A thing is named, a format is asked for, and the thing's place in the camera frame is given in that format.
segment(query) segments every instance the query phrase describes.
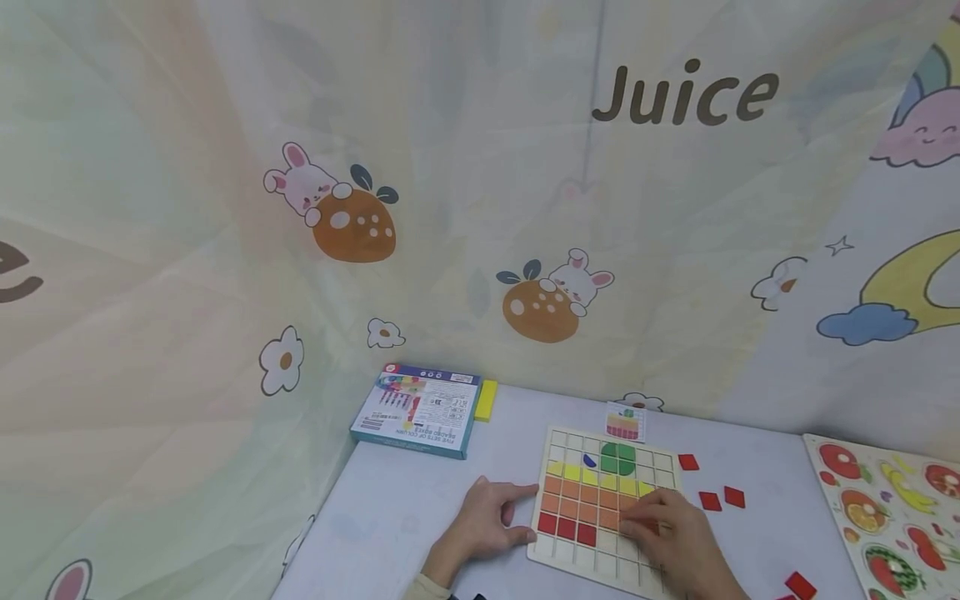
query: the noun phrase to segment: cartoon curtain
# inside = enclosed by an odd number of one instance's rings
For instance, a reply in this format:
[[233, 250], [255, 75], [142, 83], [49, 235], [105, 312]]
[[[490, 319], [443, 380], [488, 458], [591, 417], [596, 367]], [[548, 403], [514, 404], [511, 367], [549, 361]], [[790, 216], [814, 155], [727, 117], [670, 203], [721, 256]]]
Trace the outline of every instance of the cartoon curtain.
[[268, 597], [388, 361], [957, 458], [949, 4], [8, 3], [0, 597]]

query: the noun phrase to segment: product box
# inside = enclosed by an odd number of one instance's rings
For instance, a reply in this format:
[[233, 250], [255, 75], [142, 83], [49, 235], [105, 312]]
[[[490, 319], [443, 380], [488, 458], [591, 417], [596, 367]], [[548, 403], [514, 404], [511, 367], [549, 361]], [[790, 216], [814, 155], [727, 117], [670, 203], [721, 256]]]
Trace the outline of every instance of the product box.
[[464, 460], [480, 384], [477, 375], [386, 365], [350, 435], [357, 441]]

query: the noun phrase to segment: table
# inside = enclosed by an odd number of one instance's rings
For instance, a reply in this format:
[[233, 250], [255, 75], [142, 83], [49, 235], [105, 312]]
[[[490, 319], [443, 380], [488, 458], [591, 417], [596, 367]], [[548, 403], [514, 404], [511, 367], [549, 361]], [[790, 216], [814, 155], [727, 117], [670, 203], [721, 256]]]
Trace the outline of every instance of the table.
[[[603, 431], [606, 405], [500, 386], [491, 422], [477, 422], [468, 458], [456, 461], [360, 443], [350, 456], [274, 600], [399, 598], [434, 539], [481, 474], [536, 482], [548, 425]], [[746, 510], [708, 513], [733, 573], [755, 600], [781, 598], [800, 571], [819, 598], [863, 598], [830, 508], [800, 436], [718, 421], [652, 413], [647, 443], [690, 452], [699, 471], [682, 473], [684, 494], [730, 485], [746, 493]], [[533, 501], [517, 506], [529, 524]], [[636, 598], [529, 561], [524, 548], [465, 568], [454, 588], [461, 600]]]

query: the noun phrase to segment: moon illustration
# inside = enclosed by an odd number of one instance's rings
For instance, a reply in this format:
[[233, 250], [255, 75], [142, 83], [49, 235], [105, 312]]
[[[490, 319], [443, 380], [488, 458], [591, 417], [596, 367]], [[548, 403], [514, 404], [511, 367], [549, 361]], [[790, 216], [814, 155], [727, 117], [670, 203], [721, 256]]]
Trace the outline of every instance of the moon illustration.
[[906, 310], [918, 325], [913, 333], [960, 324], [960, 307], [930, 301], [930, 280], [960, 252], [960, 229], [923, 240], [876, 270], [860, 292], [860, 302], [890, 304]]

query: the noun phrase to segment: wooden fruit puzzle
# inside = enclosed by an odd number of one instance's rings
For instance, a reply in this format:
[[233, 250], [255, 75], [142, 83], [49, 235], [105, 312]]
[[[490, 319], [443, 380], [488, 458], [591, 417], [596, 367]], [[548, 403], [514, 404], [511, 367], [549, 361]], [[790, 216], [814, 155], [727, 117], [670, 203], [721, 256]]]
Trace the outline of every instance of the wooden fruit puzzle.
[[867, 598], [960, 598], [960, 466], [804, 441]]
[[527, 558], [651, 600], [674, 598], [662, 572], [617, 533], [619, 511], [656, 488], [680, 490], [677, 455], [551, 427]]

